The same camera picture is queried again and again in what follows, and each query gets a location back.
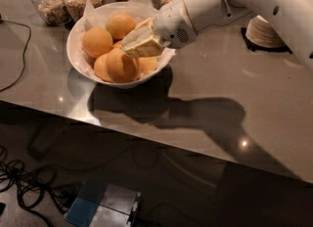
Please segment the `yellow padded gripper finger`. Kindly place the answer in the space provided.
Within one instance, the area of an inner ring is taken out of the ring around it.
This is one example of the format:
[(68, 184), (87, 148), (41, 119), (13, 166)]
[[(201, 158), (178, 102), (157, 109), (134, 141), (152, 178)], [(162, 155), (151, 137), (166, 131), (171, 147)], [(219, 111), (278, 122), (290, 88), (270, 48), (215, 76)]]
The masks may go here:
[(162, 54), (163, 47), (152, 37), (143, 40), (122, 40), (122, 50), (132, 58), (156, 57)]
[(156, 39), (154, 20), (148, 18), (138, 23), (135, 28), (122, 39), (121, 47), (124, 50), (142, 48), (154, 43)]

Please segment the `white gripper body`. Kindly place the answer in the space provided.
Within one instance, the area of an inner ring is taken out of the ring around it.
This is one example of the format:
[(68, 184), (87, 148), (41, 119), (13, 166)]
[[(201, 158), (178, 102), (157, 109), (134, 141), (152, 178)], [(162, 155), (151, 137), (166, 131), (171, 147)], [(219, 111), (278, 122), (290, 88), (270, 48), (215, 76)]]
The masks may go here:
[(155, 16), (154, 26), (163, 45), (168, 48), (183, 48), (198, 37), (184, 0), (172, 0), (163, 5)]

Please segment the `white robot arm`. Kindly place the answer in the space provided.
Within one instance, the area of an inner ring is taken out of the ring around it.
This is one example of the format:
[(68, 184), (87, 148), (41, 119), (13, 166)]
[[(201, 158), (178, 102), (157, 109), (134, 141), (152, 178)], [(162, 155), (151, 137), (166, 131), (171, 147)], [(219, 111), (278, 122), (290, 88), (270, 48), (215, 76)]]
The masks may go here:
[(172, 0), (122, 40), (133, 58), (158, 56), (163, 48), (183, 48), (213, 26), (256, 14), (278, 33), (293, 54), (313, 68), (313, 0)]

